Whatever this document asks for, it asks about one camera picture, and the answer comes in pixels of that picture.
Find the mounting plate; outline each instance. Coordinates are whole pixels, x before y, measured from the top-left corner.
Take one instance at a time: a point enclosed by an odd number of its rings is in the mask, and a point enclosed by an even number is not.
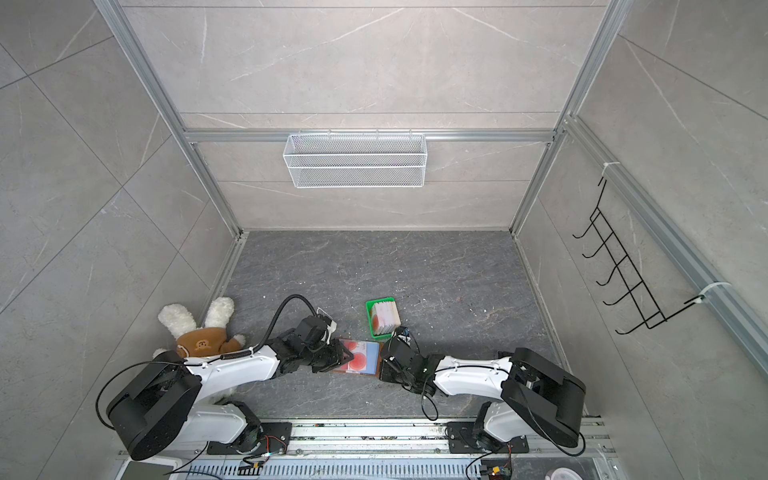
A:
[[[485,453],[485,450],[476,449],[467,445],[464,439],[472,438],[473,422],[448,422],[446,435],[448,436],[448,448],[451,453]],[[514,437],[510,442],[512,453],[529,453],[528,439],[524,436]]]
[[[291,422],[266,422],[261,424],[262,437],[267,435],[277,437],[285,442],[286,445],[290,444],[290,434],[293,430],[293,423]],[[270,451],[278,452],[283,448],[283,444],[275,439],[270,441]],[[255,450],[248,452],[248,455],[260,455],[266,453],[266,440],[262,440]],[[242,455],[242,453],[235,450],[231,445],[211,442],[208,445],[208,455]]]

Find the black wire rack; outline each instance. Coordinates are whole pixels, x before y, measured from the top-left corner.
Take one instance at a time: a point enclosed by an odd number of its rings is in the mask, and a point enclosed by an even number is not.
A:
[[[606,184],[605,177],[602,177],[600,179],[600,182],[598,183],[598,187],[602,186],[602,188],[600,190],[600,196],[598,197],[597,205],[595,205],[594,210],[592,211],[592,213],[589,216],[589,220],[590,220],[589,227],[587,227],[587,229],[581,235],[578,235],[578,236],[574,235],[573,238],[583,238],[584,235],[586,235],[589,232],[589,230],[593,230],[594,229],[595,233],[597,233],[598,237],[600,237],[600,240],[602,241],[602,243],[600,244],[598,249],[595,250],[594,253],[592,253],[591,255],[585,255],[583,253],[581,255],[584,258],[592,258],[595,255],[597,255],[600,250],[605,248],[605,250],[608,252],[608,255],[611,257],[611,261],[614,264],[614,267],[611,270],[611,274],[608,276],[608,280],[605,280],[604,283],[600,283],[598,281],[595,281],[595,283],[597,285],[600,285],[600,286],[606,286],[613,279],[614,274],[616,272],[618,272],[619,273],[619,277],[621,278],[621,281],[624,283],[624,286],[627,288],[627,292],[624,295],[622,295],[621,297],[619,297],[619,299],[616,300],[615,302],[606,303],[605,301],[603,301],[603,303],[605,305],[608,305],[608,306],[616,305],[617,303],[622,301],[624,298],[629,296],[632,299],[632,302],[634,303],[635,307],[637,308],[637,311],[639,312],[641,318],[643,319],[640,323],[638,323],[636,326],[634,326],[631,329],[629,329],[627,332],[619,332],[618,330],[616,330],[616,333],[618,333],[619,335],[627,335],[628,333],[632,333],[633,331],[639,329],[643,325],[645,325],[646,328],[648,328],[649,330],[650,329],[654,329],[657,326],[661,325],[662,323],[667,322],[669,319],[671,319],[673,316],[676,316],[678,313],[682,313],[685,310],[688,310],[689,308],[691,308],[692,306],[697,305],[699,302],[697,302],[696,300],[701,301],[704,298],[704,295],[696,295],[695,297],[693,297],[693,298],[691,298],[689,300],[686,300],[685,302],[683,302],[683,308],[679,309],[675,313],[672,313],[671,315],[665,315],[664,312],[661,311],[661,308],[659,307],[658,302],[654,298],[653,293],[648,288],[647,283],[645,283],[645,279],[640,274],[640,271],[635,266],[634,261],[632,261],[632,258],[629,256],[629,253],[627,252],[627,249],[624,248],[624,244],[621,242],[621,239],[619,238],[619,236],[614,231],[614,228],[611,226],[611,223],[608,221],[606,216],[603,215],[602,210],[600,210],[600,200],[603,199],[603,192],[605,192],[605,184]],[[598,227],[595,225],[595,222],[598,220],[598,218],[601,218],[605,222],[605,224],[608,226],[608,230],[610,231],[610,233],[607,236],[604,236],[600,232]],[[621,255],[614,255],[614,253],[611,252],[611,249],[608,247],[608,241],[611,239],[611,237],[616,239],[616,242],[618,243],[619,247],[621,247],[621,252],[623,254],[621,254]],[[624,262],[629,262],[629,264],[634,269],[634,272],[637,274],[637,278],[640,279],[640,281],[637,282],[633,286],[629,286],[629,283],[627,282],[627,278],[621,272],[620,265],[622,263],[624,263]],[[645,289],[645,291],[648,293],[648,296],[653,301],[654,307],[656,308],[655,311],[653,311],[652,314],[649,315],[648,317],[645,316],[645,314],[643,313],[643,310],[640,308],[640,305],[637,303],[637,299],[635,298],[635,292],[637,291],[638,288]],[[659,316],[661,317],[661,320],[658,320],[654,324],[650,324],[649,323],[651,320],[653,320],[654,318],[657,318]]]

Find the stuffed toy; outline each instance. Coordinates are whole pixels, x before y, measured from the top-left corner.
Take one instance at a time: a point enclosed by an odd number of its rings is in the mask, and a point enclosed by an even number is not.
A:
[[[197,328],[192,314],[184,305],[166,305],[157,319],[176,339],[176,352],[181,358],[236,352],[245,346],[245,336],[235,335],[227,341],[227,324],[235,310],[234,301],[225,296],[210,303],[204,326]],[[159,349],[154,356],[165,352]]]

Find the wire basket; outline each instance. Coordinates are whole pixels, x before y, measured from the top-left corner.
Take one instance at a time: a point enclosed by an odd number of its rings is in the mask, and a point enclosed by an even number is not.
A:
[[[296,188],[422,187],[422,134],[293,134],[283,158]]]

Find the green tray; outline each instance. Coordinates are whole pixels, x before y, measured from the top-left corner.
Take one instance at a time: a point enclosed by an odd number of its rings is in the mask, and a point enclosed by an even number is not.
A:
[[[391,333],[385,333],[384,335],[373,335],[373,319],[371,318],[371,307],[374,303],[380,303],[380,302],[394,302],[395,299],[393,299],[391,296],[388,296],[386,298],[380,298],[378,300],[369,300],[366,302],[366,315],[368,316],[368,328],[371,330],[371,338],[374,340],[386,340],[389,338],[392,338]]]

